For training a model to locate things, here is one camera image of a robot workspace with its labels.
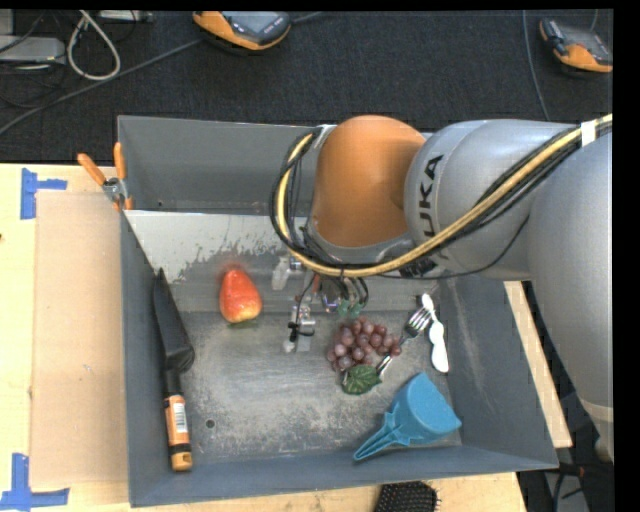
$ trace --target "bin floor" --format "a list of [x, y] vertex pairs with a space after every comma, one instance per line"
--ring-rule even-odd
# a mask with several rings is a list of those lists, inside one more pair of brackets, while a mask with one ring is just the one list
[[[368, 316], [398, 333], [404, 320], [398, 312]], [[355, 451], [381, 426], [396, 392], [421, 371], [450, 402], [446, 376], [431, 367], [424, 336], [403, 347], [382, 384], [354, 396], [342, 391], [325, 357], [337, 315], [319, 315], [310, 351], [295, 353], [283, 348], [284, 315], [262, 315], [248, 327], [230, 326], [214, 312], [184, 313], [183, 321], [196, 351], [183, 386], [194, 458], [201, 462]], [[430, 446], [457, 444], [456, 432]]]

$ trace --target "gray bin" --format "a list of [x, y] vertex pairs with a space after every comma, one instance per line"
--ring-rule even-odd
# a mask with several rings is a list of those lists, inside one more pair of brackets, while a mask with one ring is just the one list
[[[268, 197], [288, 147], [307, 127], [122, 116], [118, 137], [136, 210], [121, 221], [129, 499], [133, 506], [189, 503], [419, 479], [539, 470], [558, 461], [501, 282], [368, 279], [364, 313], [400, 332], [427, 291], [446, 328], [451, 370], [438, 374], [420, 338], [362, 396], [344, 394], [324, 358], [341, 319], [312, 303], [316, 334], [285, 353], [302, 275], [270, 286], [286, 255]], [[304, 160], [299, 213], [308, 210], [317, 150]], [[220, 273], [240, 262], [264, 300], [252, 326], [218, 312]], [[168, 274], [196, 350], [183, 375], [194, 468], [174, 473], [162, 408], [154, 272]], [[356, 463], [395, 393], [425, 371], [462, 427], [437, 443], [390, 449]]]

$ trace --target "knife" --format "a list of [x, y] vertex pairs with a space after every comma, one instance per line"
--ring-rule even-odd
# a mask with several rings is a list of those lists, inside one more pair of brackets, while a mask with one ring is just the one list
[[195, 351], [189, 341], [163, 269], [158, 271], [154, 282], [153, 309], [164, 355], [163, 405], [169, 458], [174, 471], [189, 471], [193, 466], [193, 460], [186, 401], [180, 383], [180, 374], [191, 368]]

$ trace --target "blue funnel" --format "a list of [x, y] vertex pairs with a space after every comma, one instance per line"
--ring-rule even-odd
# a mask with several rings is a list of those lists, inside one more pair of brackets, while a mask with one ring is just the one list
[[426, 445], [460, 428], [453, 412], [426, 373], [413, 377], [396, 395], [384, 424], [358, 448], [353, 459], [366, 459], [387, 446]]

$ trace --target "dark background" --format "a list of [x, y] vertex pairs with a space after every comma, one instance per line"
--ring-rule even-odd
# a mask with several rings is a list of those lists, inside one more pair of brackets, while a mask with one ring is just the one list
[[[26, 33], [41, 12], [15, 10], [15, 34]], [[202, 39], [191, 12], [153, 11], [153, 23], [135, 25], [99, 21], [126, 71]], [[578, 78], [563, 72], [539, 37], [543, 16], [593, 25], [613, 51], [613, 9], [363, 11], [324, 12], [295, 24], [261, 55], [236, 55], [202, 41], [108, 82], [87, 80], [68, 66], [22, 73], [2, 65], [0, 161], [75, 163], [86, 152], [99, 165], [112, 165], [121, 114], [316, 125], [369, 113], [431, 132], [464, 120], [577, 123], [612, 112], [613, 73]], [[77, 11], [48, 10], [33, 35], [66, 44], [79, 19]], [[89, 72], [111, 69], [111, 54], [93, 30], [75, 55]], [[79, 92], [86, 87], [93, 88]], [[535, 310], [531, 294], [530, 300]], [[590, 510], [613, 510], [613, 467], [595, 457], [593, 427], [576, 413], [571, 382], [544, 325], [538, 327], [576, 439], [571, 455], [589, 468], [585, 499]], [[552, 510], [544, 474], [519, 477], [529, 510]]]

